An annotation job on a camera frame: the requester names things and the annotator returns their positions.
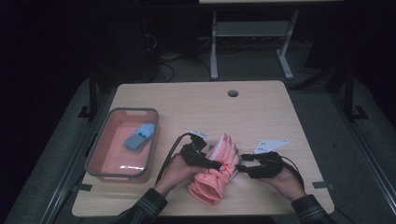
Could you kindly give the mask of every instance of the person's right hand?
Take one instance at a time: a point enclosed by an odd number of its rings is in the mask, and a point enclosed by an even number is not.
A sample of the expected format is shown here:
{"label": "person's right hand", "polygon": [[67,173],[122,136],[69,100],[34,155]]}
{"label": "person's right hand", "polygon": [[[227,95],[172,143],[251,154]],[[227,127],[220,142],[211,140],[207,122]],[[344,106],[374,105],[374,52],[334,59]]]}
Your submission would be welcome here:
{"label": "person's right hand", "polygon": [[257,178],[257,180],[271,185],[291,202],[306,196],[306,193],[297,177],[285,167],[283,167],[282,171],[273,178]]}
{"label": "person's right hand", "polygon": [[155,184],[154,189],[161,193],[163,197],[166,197],[172,189],[185,179],[205,170],[206,168],[187,165],[183,157],[177,153],[169,162],[163,177]]}

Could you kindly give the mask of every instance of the hole in table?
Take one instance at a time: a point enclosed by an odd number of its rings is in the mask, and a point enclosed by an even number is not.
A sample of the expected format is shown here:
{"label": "hole in table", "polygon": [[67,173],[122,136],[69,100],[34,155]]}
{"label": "hole in table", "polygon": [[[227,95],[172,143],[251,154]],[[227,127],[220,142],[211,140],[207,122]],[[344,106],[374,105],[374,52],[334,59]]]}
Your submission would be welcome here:
{"label": "hole in table", "polygon": [[238,96],[238,91],[236,91],[236,90],[230,90],[230,91],[228,91],[228,95],[230,96],[230,97],[237,97]]}

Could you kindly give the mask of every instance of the metal frame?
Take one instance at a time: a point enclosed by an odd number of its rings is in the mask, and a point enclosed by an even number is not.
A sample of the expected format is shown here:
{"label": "metal frame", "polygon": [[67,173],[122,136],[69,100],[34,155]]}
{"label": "metal frame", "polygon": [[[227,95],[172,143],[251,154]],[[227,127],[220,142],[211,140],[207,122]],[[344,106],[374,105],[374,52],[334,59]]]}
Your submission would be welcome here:
{"label": "metal frame", "polygon": [[297,21],[299,10],[294,10],[289,21],[217,21],[217,12],[213,11],[212,50],[210,52],[210,80],[218,80],[218,59],[216,56],[217,36],[284,36],[281,49],[276,50],[277,58],[287,79],[293,79],[286,51]]}
{"label": "metal frame", "polygon": [[107,95],[103,95],[103,97],[99,99],[99,109],[97,110],[97,113],[95,113],[96,116],[89,117],[90,119],[87,127],[85,128],[84,134],[81,136],[78,146],[76,147],[70,162],[68,163],[64,174],[58,183],[58,186],[53,191],[50,202],[39,223],[53,223],[62,207],[62,203],[67,198],[67,194],[69,191],[73,190],[74,183],[72,179],[75,175],[78,159],[84,157],[87,148],[90,147],[90,143],[94,138],[94,134],[102,126],[103,120],[105,119],[108,112],[108,106],[105,105],[109,105],[109,102],[111,101],[112,97]]}

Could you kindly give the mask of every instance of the wire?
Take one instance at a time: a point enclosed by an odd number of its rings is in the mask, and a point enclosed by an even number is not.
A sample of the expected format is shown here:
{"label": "wire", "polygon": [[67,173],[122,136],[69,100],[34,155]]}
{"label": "wire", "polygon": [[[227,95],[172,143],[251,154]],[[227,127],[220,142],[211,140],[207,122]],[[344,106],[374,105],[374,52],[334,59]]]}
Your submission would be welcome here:
{"label": "wire", "polygon": [[160,69],[159,70],[160,81],[162,81],[162,82],[172,81],[172,79],[175,77],[175,69],[173,67],[169,66],[168,64],[164,64],[164,63],[159,63],[158,65],[168,67],[172,71],[171,77],[169,79],[166,79],[165,73]]}
{"label": "wire", "polygon": [[338,207],[334,207],[334,210],[337,211],[339,214],[341,214],[341,216],[346,218],[350,223],[356,224],[356,222],[352,218],[347,216],[347,214],[345,214],[343,211],[341,211],[341,209],[339,209]]}
{"label": "wire", "polygon": [[154,44],[150,49],[147,49],[149,52],[153,52],[154,49],[157,47],[157,38],[154,35],[145,35],[145,37],[149,37],[154,40]]}
{"label": "wire", "polygon": [[163,172],[165,171],[166,167],[168,166],[169,162],[172,160],[172,155],[177,147],[177,145],[180,143],[181,139],[185,137],[186,135],[191,135],[190,133],[183,133],[177,140],[176,142],[172,145],[171,149],[169,150],[168,155],[166,156],[165,161],[163,162],[163,167],[161,167],[160,172],[158,173],[157,180],[155,183],[158,183],[158,181],[163,177]]}
{"label": "wire", "polygon": [[205,42],[199,46],[200,49],[207,49],[210,47],[210,44],[212,43],[212,39],[209,37],[203,37],[202,40]]}
{"label": "wire", "polygon": [[293,164],[294,168],[296,169],[296,171],[299,172],[299,171],[298,171],[298,168],[297,168],[297,165],[296,165],[291,159],[289,159],[289,158],[287,158],[287,157],[283,157],[283,156],[280,156],[280,158],[286,159],[286,160],[288,160],[289,162],[291,162],[291,163]]}
{"label": "wire", "polygon": [[162,56],[160,56],[160,59],[161,60],[172,61],[174,59],[177,59],[177,58],[180,58],[180,57],[183,57],[183,56],[184,56],[183,54],[162,55]]}
{"label": "wire", "polygon": [[76,223],[76,224],[81,223],[81,221],[82,221],[83,219],[84,219],[84,217],[81,217],[81,218],[79,219],[78,223]]}
{"label": "wire", "polygon": [[169,63],[170,62],[172,62],[172,61],[175,61],[175,60],[193,60],[193,61],[196,61],[196,62],[198,62],[198,63],[201,63],[204,67],[205,67],[205,69],[206,69],[206,71],[207,71],[207,73],[210,75],[210,68],[209,68],[209,66],[207,66],[207,64],[206,63],[204,63],[202,60],[200,60],[200,59],[197,59],[197,58],[194,58],[193,56],[186,56],[186,55],[174,55],[174,56],[171,56],[172,58],[168,58],[168,59],[166,59],[166,61],[168,61]]}
{"label": "wire", "polygon": [[294,169],[290,164],[288,164],[288,163],[286,163],[284,161],[273,161],[273,160],[265,160],[265,162],[271,162],[271,163],[274,163],[274,164],[278,164],[278,165],[280,165],[282,167],[285,167],[285,168],[289,169],[294,174],[294,176],[298,179],[298,181],[301,184],[301,187],[303,187],[303,189],[305,189],[305,184],[304,184],[303,177],[300,175],[300,172],[298,172],[297,169]]}

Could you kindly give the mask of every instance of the hand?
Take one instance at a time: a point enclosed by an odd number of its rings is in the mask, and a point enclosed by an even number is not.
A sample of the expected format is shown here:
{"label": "hand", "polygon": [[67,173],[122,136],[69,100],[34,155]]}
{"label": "hand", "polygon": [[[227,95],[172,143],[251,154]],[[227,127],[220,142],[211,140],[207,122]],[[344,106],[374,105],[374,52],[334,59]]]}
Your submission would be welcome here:
{"label": "hand", "polygon": [[271,185],[291,202],[306,196],[306,193],[297,177],[285,167],[283,167],[282,171],[273,178],[258,178],[257,180]]}
{"label": "hand", "polygon": [[187,165],[181,155],[176,154],[166,167],[163,177],[155,184],[154,189],[161,193],[163,197],[166,197],[172,189],[185,179],[204,170],[206,168]]}
{"label": "hand", "polygon": [[215,205],[223,198],[224,188],[239,163],[239,154],[231,136],[223,134],[216,145],[206,155],[211,161],[219,161],[219,170],[208,169],[194,177],[189,185],[189,193],[195,199],[207,205]]}

